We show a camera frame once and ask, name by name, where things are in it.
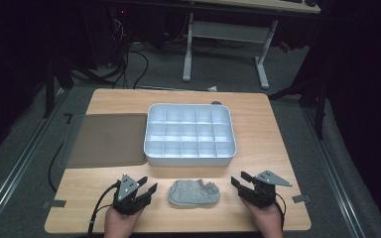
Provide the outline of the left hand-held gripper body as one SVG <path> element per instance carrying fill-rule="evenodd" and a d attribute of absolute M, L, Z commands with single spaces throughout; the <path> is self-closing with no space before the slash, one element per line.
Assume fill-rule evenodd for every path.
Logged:
<path fill-rule="evenodd" d="M 113 208 L 122 215 L 133 215 L 141 210 L 146 201 L 139 200 L 137 192 L 140 187 L 133 178 L 124 174 L 114 194 Z"/>

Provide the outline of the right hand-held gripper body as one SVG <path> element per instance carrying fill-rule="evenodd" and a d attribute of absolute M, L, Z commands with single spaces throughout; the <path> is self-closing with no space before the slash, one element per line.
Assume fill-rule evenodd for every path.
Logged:
<path fill-rule="evenodd" d="M 251 204 L 263 208 L 273 204 L 276 201 L 276 186 L 291 187 L 293 184 L 271 171 L 264 171 L 254 178 L 252 188 L 243 185 L 243 191 L 239 196 Z"/>

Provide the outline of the grey sock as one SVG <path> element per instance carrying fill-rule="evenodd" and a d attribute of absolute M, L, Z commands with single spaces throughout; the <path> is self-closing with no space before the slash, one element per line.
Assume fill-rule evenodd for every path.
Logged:
<path fill-rule="evenodd" d="M 202 179 L 176 180 L 168 191 L 168 201 L 171 204 L 185 207 L 214 205 L 220 201 L 218 186 Z"/>

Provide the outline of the person's right hand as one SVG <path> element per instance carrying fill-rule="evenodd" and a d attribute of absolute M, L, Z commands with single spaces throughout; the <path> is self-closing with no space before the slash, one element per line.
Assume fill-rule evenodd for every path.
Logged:
<path fill-rule="evenodd" d="M 245 199 L 241 201 L 251 213 L 253 222 L 263 238 L 284 238 L 281 212 L 275 204 L 259 208 Z"/>

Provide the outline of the person's left hand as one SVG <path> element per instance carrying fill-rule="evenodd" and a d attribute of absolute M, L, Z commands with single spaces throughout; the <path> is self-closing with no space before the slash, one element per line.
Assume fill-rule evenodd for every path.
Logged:
<path fill-rule="evenodd" d="M 133 215 L 122 215 L 109 207 L 105 212 L 104 238 L 129 238 L 142 212 L 143 209 Z"/>

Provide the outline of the translucent brown box lid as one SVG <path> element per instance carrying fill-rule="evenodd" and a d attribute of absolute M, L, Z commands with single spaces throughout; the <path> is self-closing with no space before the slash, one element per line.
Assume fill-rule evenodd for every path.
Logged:
<path fill-rule="evenodd" d="M 76 116 L 63 149 L 66 169 L 142 166 L 145 113 Z"/>

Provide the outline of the white divided storage box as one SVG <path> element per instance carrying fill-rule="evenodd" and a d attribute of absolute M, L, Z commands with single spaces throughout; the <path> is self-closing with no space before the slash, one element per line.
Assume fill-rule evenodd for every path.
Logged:
<path fill-rule="evenodd" d="M 226 167 L 237 146 L 229 109 L 221 104 L 153 104 L 144 153 L 156 167 Z"/>

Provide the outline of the black metal stand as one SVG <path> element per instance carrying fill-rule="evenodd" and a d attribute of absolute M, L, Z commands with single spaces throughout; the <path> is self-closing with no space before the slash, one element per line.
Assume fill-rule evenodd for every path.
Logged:
<path fill-rule="evenodd" d="M 325 100 L 327 79 L 324 76 L 313 77 L 302 82 L 293 83 L 279 92 L 269 95 L 270 100 L 277 100 L 286 95 L 300 94 L 299 105 L 301 107 L 316 107 L 314 129 L 317 136 L 322 139 L 322 123 L 325 116 Z"/>
<path fill-rule="evenodd" d="M 52 58 L 46 65 L 46 104 L 45 118 L 49 118 L 55 107 L 55 81 L 62 89 L 73 88 L 68 62 L 62 58 Z"/>

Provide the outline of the white-framed desk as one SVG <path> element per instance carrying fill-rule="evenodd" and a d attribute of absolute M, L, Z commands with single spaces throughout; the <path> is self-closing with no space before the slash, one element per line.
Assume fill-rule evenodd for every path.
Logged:
<path fill-rule="evenodd" d="M 316 3 L 316 0 L 190 0 L 190 3 L 193 6 L 195 3 L 210 3 L 215 5 L 247 7 L 249 9 L 265 9 L 276 12 L 305 14 L 320 13 L 320 7 Z M 274 19 L 269 27 L 240 26 L 236 24 L 195 20 L 193 18 L 193 13 L 189 14 L 188 20 L 187 52 L 185 56 L 183 81 L 191 80 L 192 40 L 194 38 L 206 38 L 262 44 L 263 49 L 261 54 L 254 58 L 254 62 L 261 87 L 263 89 L 269 88 L 264 60 L 276 32 L 278 25 L 277 19 Z"/>

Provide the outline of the metal floor rail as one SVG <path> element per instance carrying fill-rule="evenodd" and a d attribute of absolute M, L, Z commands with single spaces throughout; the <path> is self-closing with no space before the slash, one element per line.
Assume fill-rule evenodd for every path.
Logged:
<path fill-rule="evenodd" d="M 69 89 L 53 93 L 55 105 L 45 109 L 45 92 L 40 92 L 33 104 L 11 127 L 0 146 L 0 214 L 30 164 L 56 110 L 65 101 Z"/>
<path fill-rule="evenodd" d="M 310 131 L 314 136 L 320 157 L 323 163 L 324 172 L 327 176 L 329 185 L 333 191 L 339 210 L 344 218 L 348 230 L 352 238 L 365 238 L 364 230 L 356 215 L 351 199 L 348 197 L 346 189 L 338 175 L 338 172 L 332 161 L 332 157 L 324 143 L 317 133 L 315 127 L 315 114 L 311 109 L 301 109 L 304 118 L 306 119 Z"/>

